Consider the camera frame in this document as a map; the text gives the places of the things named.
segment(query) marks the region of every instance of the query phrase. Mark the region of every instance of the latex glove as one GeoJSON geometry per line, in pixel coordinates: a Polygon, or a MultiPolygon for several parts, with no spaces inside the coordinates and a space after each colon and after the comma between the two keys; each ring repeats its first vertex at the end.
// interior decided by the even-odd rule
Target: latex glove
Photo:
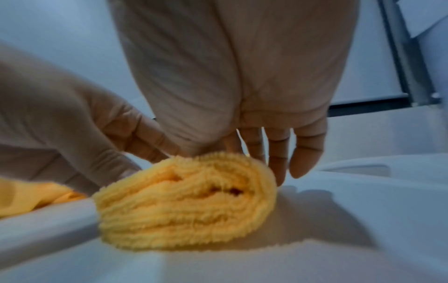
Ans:
{"type": "Polygon", "coordinates": [[[169,138],[264,160],[280,185],[322,155],[356,0],[110,0],[134,77],[169,138]],[[297,137],[288,162],[291,129],[297,137]]]}
{"type": "Polygon", "coordinates": [[[0,175],[93,193],[176,155],[157,122],[122,98],[6,47],[0,49],[0,175]]]}

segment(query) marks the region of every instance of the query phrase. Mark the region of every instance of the yellow microfiber cloth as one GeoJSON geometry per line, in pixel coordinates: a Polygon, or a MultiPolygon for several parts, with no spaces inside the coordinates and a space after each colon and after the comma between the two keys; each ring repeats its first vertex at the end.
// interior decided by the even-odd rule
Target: yellow microfiber cloth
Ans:
{"type": "Polygon", "coordinates": [[[0,218],[84,198],[86,196],[83,194],[54,183],[27,183],[0,178],[0,218]]]}
{"type": "Polygon", "coordinates": [[[227,242],[261,226],[277,186],[260,161],[232,153],[174,157],[93,195],[102,239],[144,250],[227,242]]]}

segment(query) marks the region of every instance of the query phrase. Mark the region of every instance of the gloved hand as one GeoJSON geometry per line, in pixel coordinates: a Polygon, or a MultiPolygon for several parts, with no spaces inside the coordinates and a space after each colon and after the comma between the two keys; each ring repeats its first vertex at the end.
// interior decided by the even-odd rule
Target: gloved hand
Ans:
{"type": "Polygon", "coordinates": [[[0,48],[0,176],[91,194],[139,170],[122,152],[153,163],[180,153],[122,98],[0,48]]]}
{"type": "Polygon", "coordinates": [[[167,136],[190,154],[224,141],[280,185],[320,158],[356,0],[109,0],[122,45],[167,136]],[[288,163],[290,131],[297,137],[288,163]]]}

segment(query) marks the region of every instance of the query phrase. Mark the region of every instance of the folded cloth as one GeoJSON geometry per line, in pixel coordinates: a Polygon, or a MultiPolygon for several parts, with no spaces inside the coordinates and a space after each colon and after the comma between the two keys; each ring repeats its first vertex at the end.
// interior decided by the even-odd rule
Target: folded cloth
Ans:
{"type": "Polygon", "coordinates": [[[93,195],[103,241],[117,248],[175,248],[243,237],[275,206],[272,171],[244,155],[174,157],[93,195]]]}
{"type": "Polygon", "coordinates": [[[54,183],[27,183],[0,178],[0,217],[84,198],[85,195],[54,183]]]}

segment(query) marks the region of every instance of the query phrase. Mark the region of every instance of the yellow towel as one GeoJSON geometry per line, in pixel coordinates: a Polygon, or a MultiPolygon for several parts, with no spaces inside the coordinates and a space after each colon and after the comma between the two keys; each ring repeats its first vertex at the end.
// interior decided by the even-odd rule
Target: yellow towel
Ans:
{"type": "Polygon", "coordinates": [[[227,242],[256,230],[275,206],[271,170],[244,155],[174,157],[93,195],[102,239],[142,250],[227,242]]]}
{"type": "Polygon", "coordinates": [[[84,198],[86,196],[83,194],[54,183],[27,183],[0,178],[0,218],[84,198]]]}

